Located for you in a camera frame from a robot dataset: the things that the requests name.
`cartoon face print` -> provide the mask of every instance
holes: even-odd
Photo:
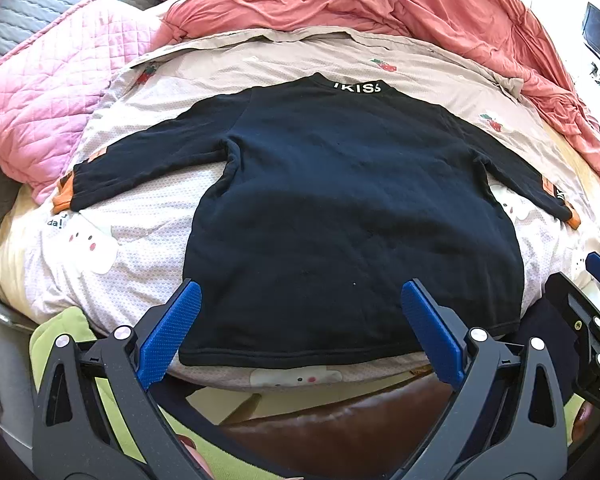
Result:
[[[306,366],[289,370],[257,368],[250,377],[252,388],[297,388],[340,382],[342,382],[342,373],[337,370],[327,370],[326,366]]]
[[[500,202],[504,212],[513,223],[516,220],[525,220],[529,216],[531,209],[534,207],[529,200],[523,199],[520,195],[502,184],[494,184],[490,187],[494,197]]]
[[[101,224],[98,228],[84,213],[71,216],[61,238],[64,259],[79,276],[85,271],[106,274],[118,256],[118,242],[111,236],[111,227]]]

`red blanket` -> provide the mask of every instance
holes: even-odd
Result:
[[[600,176],[600,126],[548,34],[519,0],[183,0],[166,21],[199,38],[244,28],[340,25],[410,36],[524,80],[523,94]]]

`bed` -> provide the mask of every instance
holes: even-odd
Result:
[[[54,6],[49,4],[26,22],[4,23],[4,17],[13,13],[8,1],[0,6],[0,56],[79,0],[53,0]],[[148,9],[157,0],[127,3]],[[427,41],[333,25],[288,32],[250,27],[184,41],[173,36],[162,45],[125,59],[112,74],[110,86],[90,108],[74,148],[62,154],[63,170],[116,140],[175,117],[203,98],[235,93],[254,81],[270,86],[315,72],[343,84],[382,78],[487,131],[559,186],[578,211],[582,225],[574,231],[495,179],[490,181],[491,192],[514,225],[525,263],[521,316],[541,297],[547,277],[560,271],[586,290],[600,309],[600,289],[584,268],[588,253],[600,253],[600,177],[540,117],[524,95],[521,79],[503,76]],[[58,215],[51,211],[57,195],[54,186],[19,186],[0,172],[0,218],[4,216],[0,300],[36,324],[80,306],[95,332],[133,325],[179,285],[192,215],[223,167],[217,163],[178,171],[78,213]],[[88,246],[69,251],[68,237],[74,230],[96,237],[98,252]],[[306,370],[271,377],[266,370],[184,367],[175,361],[171,373],[209,386],[190,402],[219,422],[253,394],[267,397],[250,416],[279,415],[368,394],[417,377],[426,365],[424,355],[416,353],[319,367],[310,373],[324,387],[296,394],[294,387]],[[284,389],[292,393],[282,401]],[[224,411],[209,408],[213,395],[224,396]]]

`gray plastic object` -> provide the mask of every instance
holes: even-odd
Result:
[[[13,310],[2,307],[13,316]],[[15,330],[0,320],[0,432],[11,449],[31,468],[35,387],[29,359],[30,333],[21,330],[19,323],[16,325],[18,329]]]

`pink quilted pillow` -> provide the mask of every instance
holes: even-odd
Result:
[[[117,0],[83,0],[0,59],[0,167],[41,203],[113,73],[179,38]]]

